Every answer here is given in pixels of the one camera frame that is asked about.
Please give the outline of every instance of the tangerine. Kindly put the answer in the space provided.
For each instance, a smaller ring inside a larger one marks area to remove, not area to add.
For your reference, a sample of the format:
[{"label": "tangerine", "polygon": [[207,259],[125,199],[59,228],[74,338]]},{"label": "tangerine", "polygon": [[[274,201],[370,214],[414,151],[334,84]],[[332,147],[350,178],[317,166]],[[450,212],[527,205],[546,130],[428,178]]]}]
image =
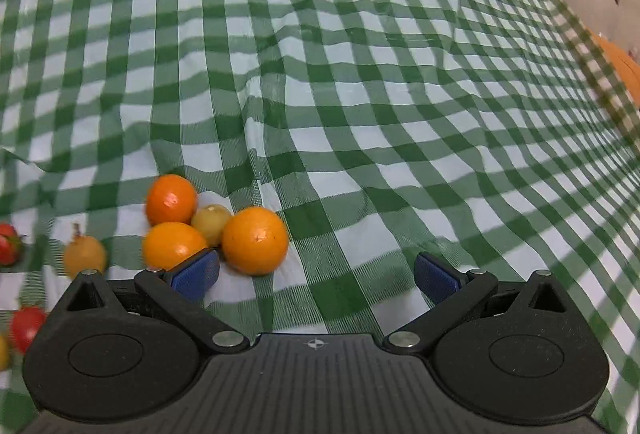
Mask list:
[{"label": "tangerine", "polygon": [[142,255],[148,267],[170,270],[206,247],[206,239],[188,224],[160,223],[142,240]]},{"label": "tangerine", "polygon": [[146,194],[146,217],[151,225],[189,223],[197,204],[198,194],[191,183],[177,174],[165,174]]},{"label": "tangerine", "polygon": [[266,275],[279,267],[289,247],[287,227],[263,207],[241,210],[222,230],[226,261],[247,275]]}]

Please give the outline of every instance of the screw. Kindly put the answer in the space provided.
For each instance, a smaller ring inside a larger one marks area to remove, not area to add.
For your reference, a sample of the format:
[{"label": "screw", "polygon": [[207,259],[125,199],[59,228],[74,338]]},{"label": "screw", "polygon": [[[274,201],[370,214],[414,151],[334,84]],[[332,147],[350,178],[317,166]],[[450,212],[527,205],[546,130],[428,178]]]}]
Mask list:
[{"label": "screw", "polygon": [[220,331],[213,335],[212,340],[221,348],[234,348],[242,344],[244,336],[237,331]]},{"label": "screw", "polygon": [[396,331],[389,335],[389,341],[396,348],[412,348],[420,343],[420,337],[411,331]]}]

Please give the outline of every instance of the red fruit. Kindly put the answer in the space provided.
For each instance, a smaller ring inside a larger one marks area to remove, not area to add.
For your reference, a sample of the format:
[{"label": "red fruit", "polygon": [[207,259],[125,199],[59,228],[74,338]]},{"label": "red fruit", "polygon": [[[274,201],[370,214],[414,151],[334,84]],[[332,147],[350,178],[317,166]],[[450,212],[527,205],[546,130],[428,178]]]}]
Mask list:
[{"label": "red fruit", "polygon": [[10,266],[22,253],[22,240],[9,223],[0,223],[0,266]]},{"label": "red fruit", "polygon": [[22,354],[27,352],[46,318],[44,311],[33,306],[22,308],[14,313],[9,325],[9,336],[18,351]]}]

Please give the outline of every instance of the gingham tablecloth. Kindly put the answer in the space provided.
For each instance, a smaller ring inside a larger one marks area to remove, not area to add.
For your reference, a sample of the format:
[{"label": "gingham tablecloth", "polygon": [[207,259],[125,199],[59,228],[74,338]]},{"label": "gingham tablecloth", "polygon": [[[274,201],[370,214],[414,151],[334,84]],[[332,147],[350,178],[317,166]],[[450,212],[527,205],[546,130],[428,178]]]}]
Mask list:
[{"label": "gingham tablecloth", "polygon": [[[428,309],[412,263],[550,268],[610,359],[596,418],[635,432],[638,117],[561,0],[0,0],[0,326],[51,309],[78,222],[143,263],[167,172],[200,203],[286,220],[283,266],[223,266],[212,313],[263,331],[387,334]],[[0,431],[34,414],[20,360]]]}]

